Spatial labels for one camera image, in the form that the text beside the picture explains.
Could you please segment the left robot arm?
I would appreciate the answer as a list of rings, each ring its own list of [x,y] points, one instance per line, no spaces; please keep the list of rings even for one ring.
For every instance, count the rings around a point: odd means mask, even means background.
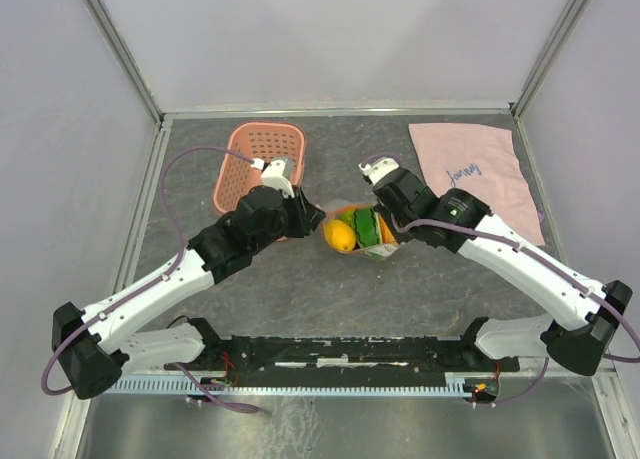
[[[161,267],[119,293],[83,309],[71,302],[52,318],[50,362],[60,365],[68,390],[92,399],[129,371],[172,362],[209,369],[221,357],[214,330],[204,322],[141,333],[142,326],[194,294],[251,265],[253,258],[281,238],[304,238],[325,219],[300,188],[286,197],[257,186],[235,210],[189,239]]]

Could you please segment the orange toy fruit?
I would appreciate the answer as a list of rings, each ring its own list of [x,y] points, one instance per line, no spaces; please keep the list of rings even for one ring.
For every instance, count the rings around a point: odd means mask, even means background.
[[[381,242],[383,244],[394,243],[395,237],[384,218],[380,214],[377,215],[377,218]]]

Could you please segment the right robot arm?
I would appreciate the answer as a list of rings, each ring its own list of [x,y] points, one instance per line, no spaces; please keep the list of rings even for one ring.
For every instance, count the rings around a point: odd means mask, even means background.
[[[401,241],[443,247],[484,266],[543,308],[516,320],[483,319],[458,347],[467,368],[494,359],[550,358],[582,376],[595,374],[632,297],[614,280],[604,284],[572,270],[516,233],[483,201],[459,188],[437,195],[414,173],[384,157],[360,167],[390,229]]]

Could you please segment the yellow toy mango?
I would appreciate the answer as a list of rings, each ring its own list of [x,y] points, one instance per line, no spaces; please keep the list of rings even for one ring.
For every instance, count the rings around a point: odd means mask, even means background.
[[[341,253],[348,253],[356,246],[355,231],[340,219],[332,219],[324,226],[324,238],[327,244]]]

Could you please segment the clear zip top bag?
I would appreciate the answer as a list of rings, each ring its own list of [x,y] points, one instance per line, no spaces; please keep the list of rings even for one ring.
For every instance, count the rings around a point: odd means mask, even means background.
[[[322,237],[333,251],[383,261],[398,250],[390,227],[372,204],[336,199],[323,209],[326,217],[322,221]]]

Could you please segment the toy peach slice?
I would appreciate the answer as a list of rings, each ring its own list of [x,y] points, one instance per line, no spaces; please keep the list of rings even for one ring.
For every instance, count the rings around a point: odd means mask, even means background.
[[[355,213],[354,231],[360,248],[381,244],[378,218],[373,208],[359,208]]]

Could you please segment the pink plastic basket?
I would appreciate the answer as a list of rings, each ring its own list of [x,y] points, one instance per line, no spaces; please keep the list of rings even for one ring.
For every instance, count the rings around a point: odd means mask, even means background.
[[[247,122],[231,133],[212,195],[216,222],[211,238],[266,246],[313,231],[301,182],[306,139],[298,127]]]

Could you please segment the green toy fruit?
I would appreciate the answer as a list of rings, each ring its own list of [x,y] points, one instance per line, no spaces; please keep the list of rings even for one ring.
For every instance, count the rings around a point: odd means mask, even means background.
[[[356,208],[346,208],[339,214],[338,218],[347,224],[353,224],[356,211]]]

